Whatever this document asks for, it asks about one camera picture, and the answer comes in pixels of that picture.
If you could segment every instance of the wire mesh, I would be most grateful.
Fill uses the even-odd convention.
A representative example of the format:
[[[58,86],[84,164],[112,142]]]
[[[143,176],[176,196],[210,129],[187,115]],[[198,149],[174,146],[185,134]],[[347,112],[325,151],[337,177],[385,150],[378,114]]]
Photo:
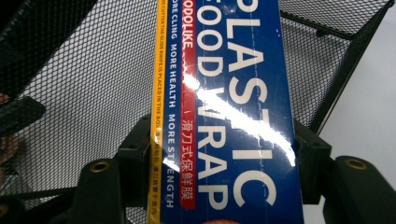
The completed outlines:
[[[157,1],[28,2],[24,10],[35,19],[13,24],[20,32],[8,29],[0,38],[1,59],[7,58],[0,63],[0,100],[28,95],[47,111],[15,135],[2,136],[1,149],[16,154],[1,161],[0,195],[74,187],[83,165],[113,157],[150,110]],[[357,34],[385,4],[279,0],[282,11],[347,35]],[[317,36],[315,28],[281,21],[293,115],[310,126],[355,39]],[[30,199],[26,206],[46,200]],[[146,222],[142,208],[127,208],[127,215],[132,223]]]

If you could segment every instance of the yellow stripe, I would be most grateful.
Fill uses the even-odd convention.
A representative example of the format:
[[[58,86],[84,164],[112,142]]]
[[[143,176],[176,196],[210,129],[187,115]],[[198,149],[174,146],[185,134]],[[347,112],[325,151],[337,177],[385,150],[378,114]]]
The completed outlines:
[[[161,169],[163,161],[163,95],[166,56],[167,0],[157,7],[157,40],[155,43],[154,90],[151,108],[151,155],[148,192],[148,223],[160,223]]]

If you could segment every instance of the box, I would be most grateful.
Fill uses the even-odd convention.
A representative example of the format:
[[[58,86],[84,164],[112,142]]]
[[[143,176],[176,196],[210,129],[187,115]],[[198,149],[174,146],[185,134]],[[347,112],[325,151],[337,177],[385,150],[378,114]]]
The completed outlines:
[[[148,223],[303,223],[277,1],[158,3]]]

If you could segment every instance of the red label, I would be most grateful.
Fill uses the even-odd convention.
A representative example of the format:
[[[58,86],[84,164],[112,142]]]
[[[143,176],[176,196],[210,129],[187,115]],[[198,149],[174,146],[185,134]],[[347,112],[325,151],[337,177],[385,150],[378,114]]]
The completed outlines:
[[[180,204],[195,208],[195,3],[183,1],[181,52]]]

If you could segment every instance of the white background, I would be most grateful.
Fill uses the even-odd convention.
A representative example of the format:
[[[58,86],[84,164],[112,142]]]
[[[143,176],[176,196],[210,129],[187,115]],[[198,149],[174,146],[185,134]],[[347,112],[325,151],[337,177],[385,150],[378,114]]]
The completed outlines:
[[[342,155],[373,164],[396,189],[396,7],[389,9],[320,137]],[[306,224],[325,223],[320,205],[305,205]]]

